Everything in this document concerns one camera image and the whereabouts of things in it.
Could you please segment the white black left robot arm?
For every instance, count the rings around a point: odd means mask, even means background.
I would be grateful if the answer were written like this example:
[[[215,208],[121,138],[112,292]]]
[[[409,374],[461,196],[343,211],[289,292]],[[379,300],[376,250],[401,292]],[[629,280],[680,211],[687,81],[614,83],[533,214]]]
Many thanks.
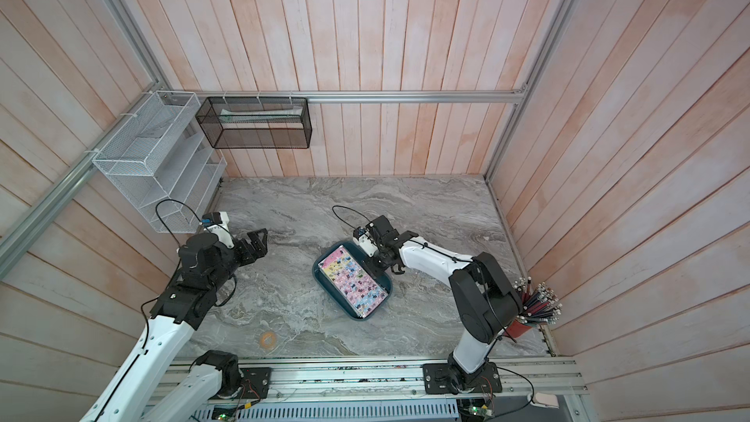
[[[154,299],[145,329],[125,362],[93,406],[86,421],[186,421],[212,398],[240,401],[251,380],[236,355],[208,351],[187,377],[153,408],[152,394],[179,351],[208,312],[221,306],[220,289],[236,271],[268,253],[268,232],[232,236],[221,225],[195,234],[178,250],[180,263],[168,287]]]

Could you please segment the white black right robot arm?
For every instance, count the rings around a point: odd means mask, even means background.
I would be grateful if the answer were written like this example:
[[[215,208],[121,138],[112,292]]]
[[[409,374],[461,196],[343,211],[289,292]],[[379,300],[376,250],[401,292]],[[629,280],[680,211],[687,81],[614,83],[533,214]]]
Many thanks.
[[[489,355],[523,312],[523,303],[494,256],[447,250],[415,232],[398,232],[385,216],[356,228],[353,239],[367,256],[365,265],[375,275],[401,275],[412,269],[444,283],[452,292],[464,331],[447,361],[423,365],[425,392],[500,392],[499,367]]]

